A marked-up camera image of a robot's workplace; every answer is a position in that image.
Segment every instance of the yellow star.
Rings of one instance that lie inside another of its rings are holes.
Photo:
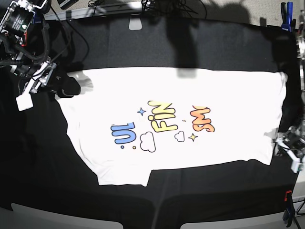
[[[192,136],[190,136],[189,138],[192,139],[193,141],[195,140],[195,138],[197,138],[198,136],[195,136],[194,134],[192,134]]]

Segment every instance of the sparkle graphic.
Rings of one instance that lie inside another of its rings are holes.
[[[140,113],[142,116],[143,114],[145,113],[146,111],[144,111],[142,108],[137,112],[137,113]]]
[[[189,138],[192,139],[193,141],[195,140],[195,138],[197,138],[198,136],[195,136],[194,134],[192,134],[192,136],[190,136]]]

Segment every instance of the white t-shirt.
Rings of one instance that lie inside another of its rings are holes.
[[[111,68],[69,76],[81,94],[56,99],[100,185],[147,186],[154,169],[271,162],[283,73]]]

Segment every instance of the black tablecloth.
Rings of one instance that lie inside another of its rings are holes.
[[[60,59],[60,66],[69,72],[136,66],[284,71],[289,79],[280,130],[287,130],[300,111],[295,41],[287,32],[179,18],[142,18],[140,31],[129,30],[128,17],[88,18],[70,24],[86,42],[73,32],[69,53]],[[50,26],[54,56],[66,37],[58,22]],[[36,33],[38,29],[30,33],[33,49],[41,47]],[[3,208],[17,203],[117,221],[125,229],[177,229],[187,222],[240,219],[285,209],[285,192],[293,189],[297,178],[285,157],[274,157],[270,166],[250,160],[153,171],[148,187],[99,186],[96,175],[74,151],[66,135],[67,122],[53,96],[33,95],[34,108],[19,112],[18,79],[6,68],[0,71]]]

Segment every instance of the graphic print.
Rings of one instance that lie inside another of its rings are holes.
[[[176,112],[174,108],[168,108],[171,106],[171,103],[160,103],[156,101],[149,101],[149,106],[154,106],[155,108],[152,109],[152,113],[154,115],[148,116],[148,120],[151,121],[152,128],[155,132],[163,132],[163,131],[171,131],[177,130],[177,125],[167,125],[165,121],[160,122],[160,126],[157,123],[157,120],[164,120],[169,118],[175,118],[176,116],[174,113]]]
[[[133,142],[137,138],[137,135],[135,134],[134,131],[132,131],[130,129],[134,129],[134,128],[135,128],[134,123],[128,123],[127,125],[113,125],[111,127],[112,136],[115,136],[115,137],[128,136],[128,137],[122,138],[122,139],[115,139],[114,142],[118,145]]]
[[[184,132],[183,131],[179,131],[179,133],[175,134],[175,139],[178,142],[184,142]]]
[[[195,131],[202,131],[205,129],[208,132],[214,132],[215,128],[211,125],[211,120],[206,119],[204,114],[210,113],[210,109],[206,106],[193,106],[196,110],[191,111],[191,116],[196,117],[193,121],[193,129]]]
[[[140,113],[142,116],[143,114],[145,113],[146,111],[144,111],[142,108],[137,112],[137,113]]]
[[[198,136],[195,136],[194,134],[192,134],[192,136],[190,136],[189,138],[192,139],[193,141],[195,140],[195,138],[197,138]]]
[[[156,151],[156,145],[154,143],[154,138],[152,132],[146,132],[140,136],[141,144],[140,148],[143,151],[149,151],[153,153]]]

